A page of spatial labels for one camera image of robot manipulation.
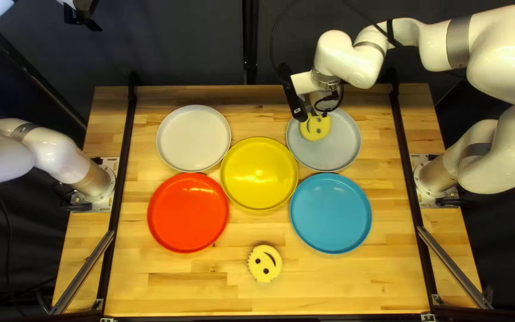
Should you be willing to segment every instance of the blue plate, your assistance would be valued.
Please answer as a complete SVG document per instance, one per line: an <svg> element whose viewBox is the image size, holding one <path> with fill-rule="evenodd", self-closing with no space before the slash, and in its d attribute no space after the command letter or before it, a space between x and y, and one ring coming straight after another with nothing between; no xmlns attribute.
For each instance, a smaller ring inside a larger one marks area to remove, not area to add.
<svg viewBox="0 0 515 322"><path fill-rule="evenodd" d="M363 243L371 230L371 205L363 190L338 174L305 179L291 197L290 218L297 235L313 249L343 254Z"/></svg>

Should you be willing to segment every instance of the yellow plate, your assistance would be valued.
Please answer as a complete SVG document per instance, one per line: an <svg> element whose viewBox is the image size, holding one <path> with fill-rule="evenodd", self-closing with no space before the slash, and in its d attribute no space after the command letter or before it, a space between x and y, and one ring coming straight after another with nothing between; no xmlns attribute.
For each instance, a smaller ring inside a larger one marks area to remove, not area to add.
<svg viewBox="0 0 515 322"><path fill-rule="evenodd" d="M276 140L251 137L226 153L220 169L225 194L252 210L280 206L297 186L297 162Z"/></svg>

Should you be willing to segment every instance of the wood grain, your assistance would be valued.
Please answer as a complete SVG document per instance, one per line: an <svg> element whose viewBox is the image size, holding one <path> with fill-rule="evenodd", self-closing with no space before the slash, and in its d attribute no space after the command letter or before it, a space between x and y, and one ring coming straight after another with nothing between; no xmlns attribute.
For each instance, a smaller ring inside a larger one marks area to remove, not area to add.
<svg viewBox="0 0 515 322"><path fill-rule="evenodd" d="M340 174L361 186L373 209L373 226L361 247L340 256L321 254L297 237L289 223L287 203L266 214L250 213L231 203L228 225L214 247L182 255L158 245L145 221L148 201L156 187L178 173L164 164L156 152L154 137L160 122L180 106L204 104L224 114L232 130L232 145L253 136L267 136L285 144L285 129L291 115L280 86L140 87L105 314L118 317L427 311L389 91L389 85L376 85L369 90L348 86L342 105L361 129L363 147L354 163ZM411 152L442 152L428 86L402 85L401 93ZM111 151L120 151L125 96L124 88L97 88L85 152L113 156ZM219 181L219 171L217 165L204 173ZM301 180L314 173L299 166ZM460 210L424 211L423 215L433 236L479 285ZM97 217L71 216L55 299L76 273L75 267L82 265L106 231L108 218ZM274 245L284 259L282 274L268 287L257 285L246 265L252 247L262 242ZM438 262L433 264L443 299L470 305L444 268ZM89 307L94 302L97 283L96 275L89 277L85 285L88 290L79 294L69 311Z"/></svg>

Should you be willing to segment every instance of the orange plate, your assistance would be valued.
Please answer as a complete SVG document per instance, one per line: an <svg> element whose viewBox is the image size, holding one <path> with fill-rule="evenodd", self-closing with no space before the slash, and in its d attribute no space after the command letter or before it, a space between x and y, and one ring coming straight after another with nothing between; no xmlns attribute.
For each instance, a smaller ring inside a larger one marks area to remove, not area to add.
<svg viewBox="0 0 515 322"><path fill-rule="evenodd" d="M228 197L210 177L183 173L163 182L148 204L148 228L160 245L192 253L212 245L228 221Z"/></svg>

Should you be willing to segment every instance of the smiley face sponge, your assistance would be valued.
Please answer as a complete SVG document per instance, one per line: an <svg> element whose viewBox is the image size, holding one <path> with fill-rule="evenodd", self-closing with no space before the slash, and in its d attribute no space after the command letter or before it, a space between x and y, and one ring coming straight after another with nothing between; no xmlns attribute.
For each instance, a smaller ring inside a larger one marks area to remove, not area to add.
<svg viewBox="0 0 515 322"><path fill-rule="evenodd" d="M307 121L299 123L299 133L301 133L301 136L311 142L326 137L331 129L331 116L321 117L321 115L313 116L311 113L307 114L309 115Z"/></svg>
<svg viewBox="0 0 515 322"><path fill-rule="evenodd" d="M248 258L249 272L257 282L269 283L282 272L282 257L269 245L259 245Z"/></svg>

